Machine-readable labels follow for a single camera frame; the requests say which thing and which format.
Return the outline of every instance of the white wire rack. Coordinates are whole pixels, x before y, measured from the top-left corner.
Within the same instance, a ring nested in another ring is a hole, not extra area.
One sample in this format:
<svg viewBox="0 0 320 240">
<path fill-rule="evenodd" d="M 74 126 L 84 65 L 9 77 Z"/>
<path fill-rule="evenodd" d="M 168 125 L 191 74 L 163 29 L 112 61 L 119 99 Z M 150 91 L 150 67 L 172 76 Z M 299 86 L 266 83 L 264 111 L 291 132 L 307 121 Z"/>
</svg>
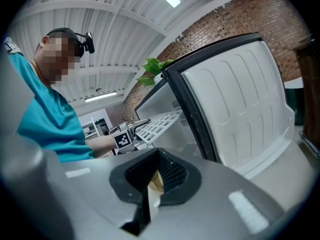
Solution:
<svg viewBox="0 0 320 240">
<path fill-rule="evenodd" d="M 147 145 L 159 138 L 180 117 L 182 110 L 158 114 L 150 118 L 150 122 L 138 128 L 138 135 Z"/>
</svg>

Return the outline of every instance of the green leaf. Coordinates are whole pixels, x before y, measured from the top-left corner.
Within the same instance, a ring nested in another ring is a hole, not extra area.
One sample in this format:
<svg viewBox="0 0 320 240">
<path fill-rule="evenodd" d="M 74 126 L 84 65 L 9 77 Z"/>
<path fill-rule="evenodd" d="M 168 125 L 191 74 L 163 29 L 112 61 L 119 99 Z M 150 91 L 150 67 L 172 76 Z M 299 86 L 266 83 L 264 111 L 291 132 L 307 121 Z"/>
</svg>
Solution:
<svg viewBox="0 0 320 240">
<path fill-rule="evenodd" d="M 145 58 L 145 60 L 148 62 L 149 65 L 152 65 L 152 64 L 159 64 L 160 61 L 156 58 Z"/>
<path fill-rule="evenodd" d="M 145 86 L 153 86 L 155 84 L 154 76 L 141 76 L 137 80 Z"/>
<path fill-rule="evenodd" d="M 160 63 L 161 69 L 163 69 L 164 67 L 168 66 L 173 61 L 174 61 L 173 59 L 168 59 L 168 60 L 166 60 L 164 62 L 161 62 Z"/>
<path fill-rule="evenodd" d="M 145 64 L 142 67 L 144 67 L 145 71 L 150 72 L 155 76 L 161 73 L 159 67 L 155 64 Z"/>
</svg>

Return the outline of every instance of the person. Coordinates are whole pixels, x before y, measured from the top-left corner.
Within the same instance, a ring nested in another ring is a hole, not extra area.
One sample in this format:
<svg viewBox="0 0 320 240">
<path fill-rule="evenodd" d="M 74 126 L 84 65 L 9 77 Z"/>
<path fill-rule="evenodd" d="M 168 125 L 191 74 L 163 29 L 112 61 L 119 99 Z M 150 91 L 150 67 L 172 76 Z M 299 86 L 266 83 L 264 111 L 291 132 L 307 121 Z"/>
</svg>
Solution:
<svg viewBox="0 0 320 240">
<path fill-rule="evenodd" d="M 34 93 L 17 132 L 57 153 L 60 162 L 98 158 L 116 148 L 111 135 L 85 140 L 78 117 L 52 84 L 76 70 L 83 55 L 81 42 L 69 28 L 57 28 L 44 36 L 33 59 L 22 53 L 9 55 L 11 63 Z"/>
</svg>

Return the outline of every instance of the black cap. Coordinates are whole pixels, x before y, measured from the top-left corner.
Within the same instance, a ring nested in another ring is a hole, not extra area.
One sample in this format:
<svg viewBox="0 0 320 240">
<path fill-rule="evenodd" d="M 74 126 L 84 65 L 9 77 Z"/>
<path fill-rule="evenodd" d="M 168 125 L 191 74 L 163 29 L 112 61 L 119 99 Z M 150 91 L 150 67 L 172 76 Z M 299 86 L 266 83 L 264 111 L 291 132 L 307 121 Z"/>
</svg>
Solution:
<svg viewBox="0 0 320 240">
<path fill-rule="evenodd" d="M 83 55 L 84 55 L 84 52 L 85 52 L 85 49 L 82 45 L 82 43 L 79 41 L 77 35 L 75 32 L 73 32 L 70 28 L 68 27 L 59 27 L 59 28 L 55 28 L 53 30 L 51 30 L 48 34 L 46 34 L 47 36 L 50 35 L 51 33 L 54 33 L 54 32 L 63 32 L 65 33 L 66 35 L 68 35 L 70 38 L 74 39 L 75 40 L 75 45 L 77 45 L 78 47 L 78 55 L 79 57 L 81 58 Z"/>
</svg>

